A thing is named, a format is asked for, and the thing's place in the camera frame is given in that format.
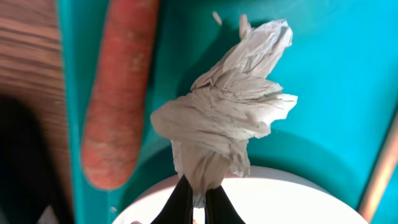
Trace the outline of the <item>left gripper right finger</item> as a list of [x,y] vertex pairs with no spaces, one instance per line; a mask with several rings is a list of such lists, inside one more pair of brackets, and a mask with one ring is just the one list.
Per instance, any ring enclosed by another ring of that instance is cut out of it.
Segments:
[[245,224],[222,186],[207,190],[205,196],[206,224]]

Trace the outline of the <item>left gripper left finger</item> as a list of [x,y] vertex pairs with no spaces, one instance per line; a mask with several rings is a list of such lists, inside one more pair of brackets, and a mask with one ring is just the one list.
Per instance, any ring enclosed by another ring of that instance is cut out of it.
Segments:
[[192,224],[193,192],[183,175],[163,209],[150,224]]

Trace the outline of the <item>orange carrot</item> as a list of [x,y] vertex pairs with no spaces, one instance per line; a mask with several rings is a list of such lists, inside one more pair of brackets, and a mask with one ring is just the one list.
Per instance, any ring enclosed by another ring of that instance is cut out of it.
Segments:
[[159,15],[157,0],[112,0],[86,112],[81,163],[101,190],[124,185],[137,164]]

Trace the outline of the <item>white napkin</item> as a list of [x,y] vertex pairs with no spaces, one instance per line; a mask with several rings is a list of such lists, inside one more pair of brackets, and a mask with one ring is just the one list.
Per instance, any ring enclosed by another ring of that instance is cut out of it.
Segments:
[[293,32],[284,19],[253,28],[239,19],[240,41],[206,73],[190,92],[151,114],[156,133],[170,140],[177,174],[193,190],[193,206],[205,206],[207,190],[219,187],[226,173],[250,172],[247,145],[271,133],[297,104],[295,95],[268,79]]

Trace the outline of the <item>wooden chopstick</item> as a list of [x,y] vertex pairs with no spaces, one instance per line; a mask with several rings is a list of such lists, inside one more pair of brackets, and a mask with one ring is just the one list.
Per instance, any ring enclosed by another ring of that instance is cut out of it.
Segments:
[[376,160],[359,204],[358,213],[371,223],[397,166],[397,113]]

